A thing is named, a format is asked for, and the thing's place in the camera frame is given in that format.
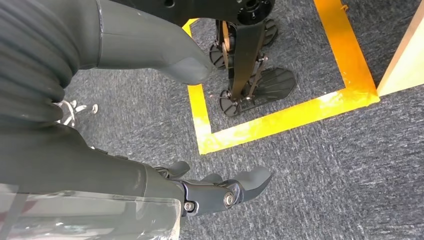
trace wooden board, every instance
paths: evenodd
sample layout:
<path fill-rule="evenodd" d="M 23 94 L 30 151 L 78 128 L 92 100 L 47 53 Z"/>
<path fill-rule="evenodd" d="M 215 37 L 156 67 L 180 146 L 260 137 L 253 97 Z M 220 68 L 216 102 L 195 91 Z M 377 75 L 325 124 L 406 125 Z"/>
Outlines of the wooden board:
<path fill-rule="evenodd" d="M 380 85 L 379 96 L 424 84 L 424 1 L 419 5 Z"/>

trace black metal frame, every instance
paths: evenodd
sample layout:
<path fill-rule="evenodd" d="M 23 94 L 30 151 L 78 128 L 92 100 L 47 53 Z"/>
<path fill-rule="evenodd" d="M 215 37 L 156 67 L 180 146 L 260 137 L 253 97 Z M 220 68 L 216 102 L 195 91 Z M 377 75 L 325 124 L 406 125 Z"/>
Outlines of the black metal frame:
<path fill-rule="evenodd" d="M 209 57 L 217 68 L 228 69 L 229 87 L 219 99 L 227 116 L 285 98 L 296 85 L 293 73 L 282 68 L 265 70 L 268 78 L 272 76 L 266 84 L 261 75 L 263 67 L 258 67 L 254 73 L 257 62 L 261 66 L 265 64 L 266 57 L 260 52 L 262 47 L 272 44 L 278 34 L 274 21 L 267 19 L 275 0 L 112 1 L 181 27 L 189 19 L 216 20 L 216 42 L 210 48 Z"/>

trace gray carpet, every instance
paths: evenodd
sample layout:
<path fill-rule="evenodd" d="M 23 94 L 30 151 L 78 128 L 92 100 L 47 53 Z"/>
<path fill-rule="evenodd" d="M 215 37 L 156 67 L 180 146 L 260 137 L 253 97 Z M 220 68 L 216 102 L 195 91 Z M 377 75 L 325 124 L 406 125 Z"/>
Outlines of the gray carpet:
<path fill-rule="evenodd" d="M 378 83 L 419 0 L 345 0 L 372 75 Z M 212 129 L 218 131 L 343 87 L 313 1 L 278 0 L 280 29 L 264 49 L 270 66 L 297 74 L 289 98 L 224 117 L 218 94 L 226 74 L 204 85 Z M 213 21 L 193 26 L 207 49 Z M 188 178 L 225 178 L 254 166 L 274 178 L 257 199 L 214 215 L 193 217 L 182 240 L 424 239 L 424 86 L 383 97 L 378 104 L 254 142 L 200 156 L 187 87 L 154 70 L 88 70 L 75 76 L 67 99 L 97 103 L 78 123 L 88 144 L 153 166 L 187 161 Z"/>

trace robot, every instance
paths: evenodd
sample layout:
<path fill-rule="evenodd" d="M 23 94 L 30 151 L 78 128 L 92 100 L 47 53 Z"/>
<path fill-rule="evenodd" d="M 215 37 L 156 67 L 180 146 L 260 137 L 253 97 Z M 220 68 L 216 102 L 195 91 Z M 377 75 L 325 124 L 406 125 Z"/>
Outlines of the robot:
<path fill-rule="evenodd" d="M 274 20 L 268 18 L 275 0 L 113 1 L 180 27 L 189 19 L 215 19 L 216 40 L 209 58 L 218 69 L 228 71 L 228 88 L 220 93 L 219 106 L 229 117 L 284 99 L 296 86 L 290 70 L 265 68 L 268 57 L 261 52 L 278 35 Z"/>
<path fill-rule="evenodd" d="M 63 112 L 54 103 L 63 100 L 79 69 L 152 68 L 183 84 L 207 80 L 210 59 L 177 25 L 109 0 L 0 0 L 0 27 L 0 184 L 16 194 L 7 217 L 1 218 L 0 211 L 0 239 L 16 229 L 21 233 L 16 239 L 25 238 L 34 227 L 33 218 L 19 217 L 32 195 L 174 199 L 181 203 L 178 217 L 189 217 L 252 200 L 271 181 L 264 167 L 228 180 L 217 174 L 184 180 L 190 169 L 185 162 L 153 168 L 111 156 L 56 122 Z M 147 212 L 158 222 L 169 220 Z M 120 219 L 115 227 L 125 228 Z M 113 239 L 117 233 L 108 234 L 90 239 Z"/>

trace bolt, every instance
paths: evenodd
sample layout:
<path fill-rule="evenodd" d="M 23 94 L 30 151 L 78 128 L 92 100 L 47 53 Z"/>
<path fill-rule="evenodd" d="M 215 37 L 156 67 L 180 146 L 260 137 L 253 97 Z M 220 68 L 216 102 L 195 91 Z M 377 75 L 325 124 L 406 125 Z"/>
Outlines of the bolt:
<path fill-rule="evenodd" d="M 227 192 L 224 196 L 224 205 L 226 208 L 230 208 L 234 204 L 234 195 L 232 192 Z"/>
<path fill-rule="evenodd" d="M 184 210 L 186 210 L 187 212 L 191 212 L 195 209 L 195 204 L 192 202 L 186 202 L 184 203 Z"/>

